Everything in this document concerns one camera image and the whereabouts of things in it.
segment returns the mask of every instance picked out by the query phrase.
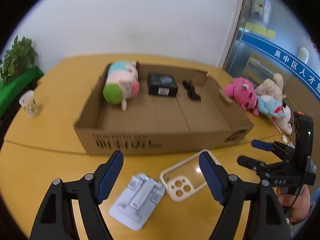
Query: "potted plant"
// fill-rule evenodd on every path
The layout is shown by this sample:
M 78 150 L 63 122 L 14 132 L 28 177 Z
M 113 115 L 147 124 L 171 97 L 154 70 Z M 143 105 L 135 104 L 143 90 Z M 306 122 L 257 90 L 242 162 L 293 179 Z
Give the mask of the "potted plant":
M 32 47 L 32 40 L 23 36 L 22 40 L 18 41 L 16 36 L 12 48 L 5 52 L 4 60 L 0 59 L 0 78 L 3 85 L 8 84 L 30 66 L 34 66 L 36 56 L 38 54 Z

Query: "human hand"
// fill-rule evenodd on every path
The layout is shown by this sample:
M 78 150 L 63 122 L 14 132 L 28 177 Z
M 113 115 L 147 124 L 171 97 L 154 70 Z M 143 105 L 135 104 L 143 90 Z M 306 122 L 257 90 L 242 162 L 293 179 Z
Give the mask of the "human hand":
M 296 196 L 294 195 L 281 195 L 280 188 L 277 188 L 276 195 L 281 205 L 290 207 Z M 310 192 L 307 185 L 303 185 L 301 195 L 292 206 L 290 222 L 298 223 L 304 220 L 310 212 Z

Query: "plush toy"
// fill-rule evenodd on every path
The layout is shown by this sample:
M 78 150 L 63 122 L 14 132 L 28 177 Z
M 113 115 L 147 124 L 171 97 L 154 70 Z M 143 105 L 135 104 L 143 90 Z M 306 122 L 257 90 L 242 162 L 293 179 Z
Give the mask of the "plush toy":
M 103 88 L 103 96 L 109 104 L 121 104 L 125 111 L 127 99 L 137 95 L 139 88 L 136 62 L 118 61 L 111 64 Z
M 286 134 L 292 134 L 292 124 L 290 123 L 291 110 L 285 103 L 283 103 L 283 111 L 286 117 L 274 120 L 274 123 Z
M 265 114 L 272 120 L 279 119 L 280 117 L 287 117 L 284 113 L 283 103 L 274 99 L 269 95 L 257 96 L 258 110 L 260 113 Z
M 282 89 L 283 77 L 279 73 L 275 73 L 273 80 L 267 78 L 256 88 L 255 92 L 258 96 L 269 95 L 282 102 L 282 99 L 285 98 L 285 95 L 282 94 Z
M 223 91 L 229 98 L 233 98 L 244 110 L 250 109 L 254 116 L 259 115 L 257 96 L 253 84 L 243 78 L 234 78 L 232 83 L 226 85 Z

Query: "green cloth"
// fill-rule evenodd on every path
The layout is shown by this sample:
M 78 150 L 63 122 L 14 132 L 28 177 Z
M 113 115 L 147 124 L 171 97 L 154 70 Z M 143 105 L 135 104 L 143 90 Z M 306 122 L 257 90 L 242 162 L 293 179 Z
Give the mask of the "green cloth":
M 34 79 L 39 79 L 44 74 L 38 67 L 27 69 L 20 76 L 12 80 L 6 86 L 0 82 L 0 117 L 12 103 L 14 98 Z

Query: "metal bolt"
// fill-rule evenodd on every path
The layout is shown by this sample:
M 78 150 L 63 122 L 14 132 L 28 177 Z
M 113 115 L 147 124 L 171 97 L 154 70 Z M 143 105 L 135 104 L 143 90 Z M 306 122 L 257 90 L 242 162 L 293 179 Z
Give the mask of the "metal bolt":
M 231 175 L 229 175 L 229 179 L 231 181 L 236 181 L 238 179 L 238 177 L 236 175 L 231 174 Z
M 265 179 L 263 181 L 261 181 L 261 183 L 263 186 L 269 186 L 269 184 L 270 184 L 269 181 L 267 181 Z
M 91 180 L 91 179 L 93 179 L 93 174 L 89 173 L 89 174 L 85 175 L 84 178 L 86 180 Z
M 54 179 L 52 183 L 54 185 L 58 185 L 60 183 L 60 179 Z

